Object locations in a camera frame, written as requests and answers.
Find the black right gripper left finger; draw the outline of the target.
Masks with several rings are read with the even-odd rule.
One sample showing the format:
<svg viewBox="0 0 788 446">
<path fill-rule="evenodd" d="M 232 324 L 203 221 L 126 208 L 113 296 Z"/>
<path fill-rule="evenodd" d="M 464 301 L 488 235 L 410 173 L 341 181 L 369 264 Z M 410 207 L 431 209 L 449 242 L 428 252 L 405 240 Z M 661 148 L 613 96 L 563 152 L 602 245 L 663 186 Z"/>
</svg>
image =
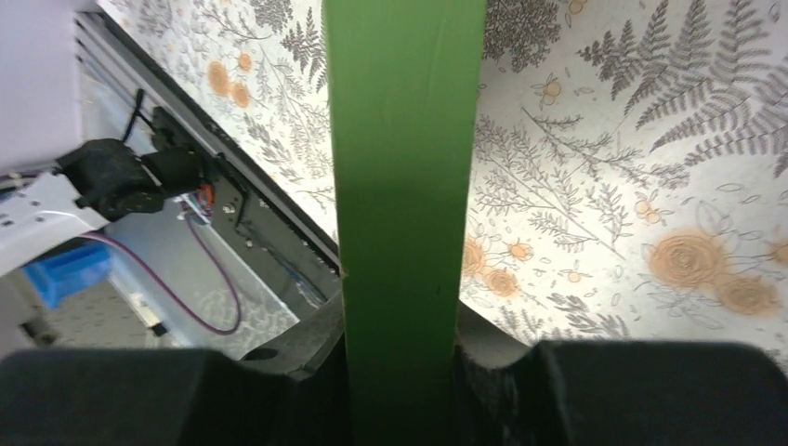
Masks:
<svg viewBox="0 0 788 446">
<path fill-rule="evenodd" d="M 27 349 L 1 363 L 5 445 L 348 442 L 342 301 L 239 360 L 206 348 Z"/>
</svg>

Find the green wooden picture frame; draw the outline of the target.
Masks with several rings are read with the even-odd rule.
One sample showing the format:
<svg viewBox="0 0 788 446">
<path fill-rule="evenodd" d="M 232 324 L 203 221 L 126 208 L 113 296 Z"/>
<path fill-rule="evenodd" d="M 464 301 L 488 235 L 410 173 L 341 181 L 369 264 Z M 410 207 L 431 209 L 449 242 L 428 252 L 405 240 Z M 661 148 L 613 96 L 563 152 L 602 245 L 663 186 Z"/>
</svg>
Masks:
<svg viewBox="0 0 788 446">
<path fill-rule="evenodd" d="M 353 439 L 447 445 L 486 5 L 328 1 Z"/>
</svg>

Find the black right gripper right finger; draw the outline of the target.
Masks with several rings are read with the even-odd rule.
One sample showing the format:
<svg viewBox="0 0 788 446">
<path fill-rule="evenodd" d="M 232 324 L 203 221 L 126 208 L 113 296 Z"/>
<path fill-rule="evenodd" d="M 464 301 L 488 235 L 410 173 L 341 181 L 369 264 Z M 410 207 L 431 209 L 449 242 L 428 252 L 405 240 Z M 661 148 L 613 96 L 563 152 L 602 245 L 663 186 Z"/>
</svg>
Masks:
<svg viewBox="0 0 788 446">
<path fill-rule="evenodd" d="M 457 323 L 462 445 L 783 445 L 787 380 L 730 342 L 543 340 L 468 307 Z"/>
</svg>

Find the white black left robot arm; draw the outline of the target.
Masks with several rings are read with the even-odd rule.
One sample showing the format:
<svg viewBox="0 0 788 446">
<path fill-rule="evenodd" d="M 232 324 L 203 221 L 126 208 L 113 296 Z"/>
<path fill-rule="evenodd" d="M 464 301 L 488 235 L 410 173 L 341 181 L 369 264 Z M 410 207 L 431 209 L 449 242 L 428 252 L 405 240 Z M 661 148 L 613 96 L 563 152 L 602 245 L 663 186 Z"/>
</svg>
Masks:
<svg viewBox="0 0 788 446">
<path fill-rule="evenodd" d="M 202 181 L 193 152 L 137 155 L 119 139 L 88 140 L 2 201 L 1 272 L 130 214 L 158 213 Z"/>
</svg>

